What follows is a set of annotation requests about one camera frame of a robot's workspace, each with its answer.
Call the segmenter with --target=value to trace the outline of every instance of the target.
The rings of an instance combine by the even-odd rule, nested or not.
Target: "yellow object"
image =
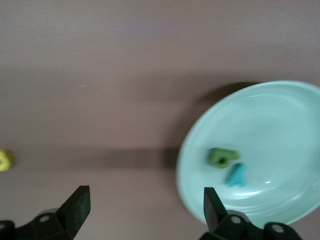
[[[13,164],[14,157],[8,149],[0,149],[0,172],[7,171]]]

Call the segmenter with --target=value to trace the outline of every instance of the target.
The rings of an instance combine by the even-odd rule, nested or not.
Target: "green toy block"
[[[210,149],[209,153],[209,163],[219,169],[227,168],[230,161],[239,158],[240,156],[237,151],[217,147]]]

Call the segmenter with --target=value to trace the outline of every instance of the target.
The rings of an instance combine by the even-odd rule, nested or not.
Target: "light green plate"
[[[246,186],[228,187],[230,168],[208,164],[211,148],[237,150]],[[320,88],[272,81],[239,90],[212,106],[181,147],[177,186],[189,211],[205,223],[204,187],[214,187],[227,210],[257,227],[290,224],[320,204]]]

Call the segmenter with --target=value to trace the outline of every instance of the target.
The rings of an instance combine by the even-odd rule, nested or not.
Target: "teal plastic piece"
[[[233,165],[232,170],[226,179],[226,184],[229,187],[233,187],[235,185],[241,185],[242,187],[244,187],[246,185],[246,180],[244,176],[245,170],[246,166],[240,162]]]
[[[239,154],[234,150],[212,148],[209,154],[209,163],[219,169],[229,167],[230,161],[239,159]]]

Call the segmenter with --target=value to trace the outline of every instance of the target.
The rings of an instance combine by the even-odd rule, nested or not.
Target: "blue toy piece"
[[[246,170],[246,166],[242,163],[236,163],[232,166],[232,170],[228,178],[226,179],[226,184],[229,187],[233,187],[235,185],[241,185],[244,187],[246,185],[246,180],[244,177],[244,171]]]

